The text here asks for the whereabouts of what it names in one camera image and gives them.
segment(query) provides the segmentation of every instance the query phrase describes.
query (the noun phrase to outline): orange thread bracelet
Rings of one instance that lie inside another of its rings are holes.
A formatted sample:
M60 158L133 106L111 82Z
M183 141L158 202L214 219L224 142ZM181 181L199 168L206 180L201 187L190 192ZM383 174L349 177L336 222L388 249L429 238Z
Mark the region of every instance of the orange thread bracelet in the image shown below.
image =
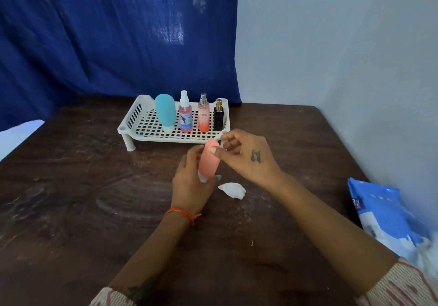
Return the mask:
M201 214L192 215L186 209L183 209L180 207L170 208L169 210L167 210L166 214L171 213L172 211L177 211L178 213L183 215L185 218L187 218L190 221L190 226L194 226L194 220L201 215Z

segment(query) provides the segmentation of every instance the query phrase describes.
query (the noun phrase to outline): hand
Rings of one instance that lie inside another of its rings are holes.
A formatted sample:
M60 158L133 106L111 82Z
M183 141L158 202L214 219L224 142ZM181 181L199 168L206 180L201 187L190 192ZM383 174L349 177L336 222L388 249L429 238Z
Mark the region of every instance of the hand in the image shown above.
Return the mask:
M266 139L240 129L222 135L223 148L210 151L244 178L272 191L282 171L272 156Z
M217 184L217 176L211 177L206 183L199 179L198 154L203 148L204 145L197 145L183 156L172 181L171 207L181 207L192 215L201 212Z

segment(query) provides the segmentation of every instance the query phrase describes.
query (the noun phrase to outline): blue curtain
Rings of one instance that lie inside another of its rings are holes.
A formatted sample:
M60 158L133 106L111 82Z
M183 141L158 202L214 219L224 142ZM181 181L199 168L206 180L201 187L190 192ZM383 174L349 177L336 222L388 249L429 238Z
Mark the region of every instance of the blue curtain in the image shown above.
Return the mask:
M237 0L0 0L0 130L77 95L240 103Z

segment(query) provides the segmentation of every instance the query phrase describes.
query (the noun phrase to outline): dark brown table top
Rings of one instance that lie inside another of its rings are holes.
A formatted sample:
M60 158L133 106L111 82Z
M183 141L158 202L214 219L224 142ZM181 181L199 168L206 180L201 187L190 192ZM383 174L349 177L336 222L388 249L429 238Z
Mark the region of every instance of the dark brown table top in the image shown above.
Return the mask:
M169 208L189 145L117 133L133 98L83 98L0 163L0 295L4 305L87 305ZM320 111L243 104L232 128L264 135L283 170L354 220L347 178L365 176ZM216 190L154 294L164 305L354 305L353 292L263 189L225 164L243 200Z

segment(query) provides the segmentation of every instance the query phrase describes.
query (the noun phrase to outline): sleeve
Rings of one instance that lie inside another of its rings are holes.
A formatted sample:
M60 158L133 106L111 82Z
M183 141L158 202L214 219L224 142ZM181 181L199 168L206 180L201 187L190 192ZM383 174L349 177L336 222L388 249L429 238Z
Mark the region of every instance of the sleeve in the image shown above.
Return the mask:
M359 306L436 306L437 292L437 281L399 258L370 291L356 299L356 303Z
M89 306L135 306L124 294L111 288L103 288Z

